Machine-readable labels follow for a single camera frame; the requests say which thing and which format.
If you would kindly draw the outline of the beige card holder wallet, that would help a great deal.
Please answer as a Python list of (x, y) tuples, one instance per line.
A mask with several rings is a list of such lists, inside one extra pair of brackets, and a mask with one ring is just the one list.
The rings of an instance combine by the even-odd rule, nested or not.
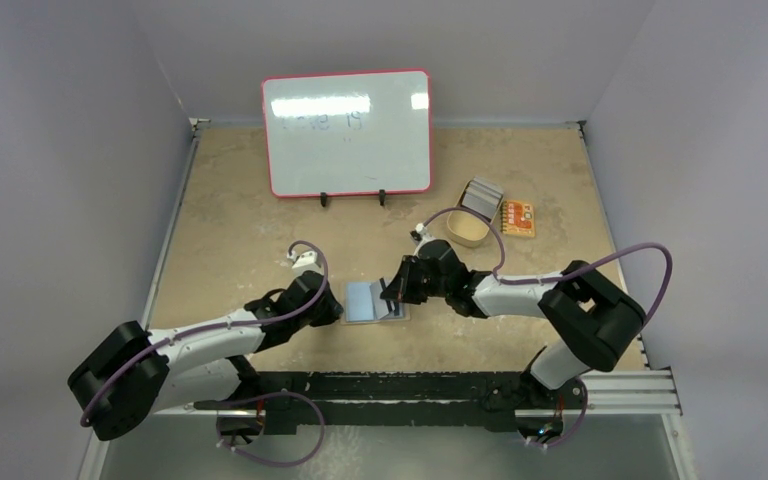
[(381, 299), (385, 287), (384, 278), (371, 282), (348, 282), (343, 302), (343, 322), (348, 325), (365, 325), (409, 320), (406, 304)]

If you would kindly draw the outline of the credit card stack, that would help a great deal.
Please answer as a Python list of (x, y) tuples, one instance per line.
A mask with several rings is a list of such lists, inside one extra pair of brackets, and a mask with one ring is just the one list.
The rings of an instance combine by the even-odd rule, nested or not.
[(504, 189), (481, 177), (473, 177), (464, 187), (460, 206), (492, 220), (504, 198)]

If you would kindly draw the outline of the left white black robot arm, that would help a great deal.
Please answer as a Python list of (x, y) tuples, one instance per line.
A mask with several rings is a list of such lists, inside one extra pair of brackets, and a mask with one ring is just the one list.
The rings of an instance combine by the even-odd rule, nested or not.
[(323, 276), (298, 275), (242, 308), (189, 327), (117, 326), (70, 374), (80, 423), (102, 441), (117, 439), (149, 415), (202, 402), (244, 409), (264, 393), (249, 356), (287, 343), (305, 327), (331, 325), (343, 306)]

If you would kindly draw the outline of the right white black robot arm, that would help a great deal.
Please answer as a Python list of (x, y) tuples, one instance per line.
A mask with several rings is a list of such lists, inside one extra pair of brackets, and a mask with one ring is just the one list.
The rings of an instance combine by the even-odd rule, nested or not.
[(583, 373), (612, 371), (647, 318), (634, 299), (585, 261), (547, 276), (496, 277), (468, 268), (440, 239), (403, 256), (380, 297), (411, 305), (442, 298), (469, 318), (547, 320), (559, 339), (535, 356), (521, 381), (524, 399), (536, 407), (548, 405), (564, 384)]

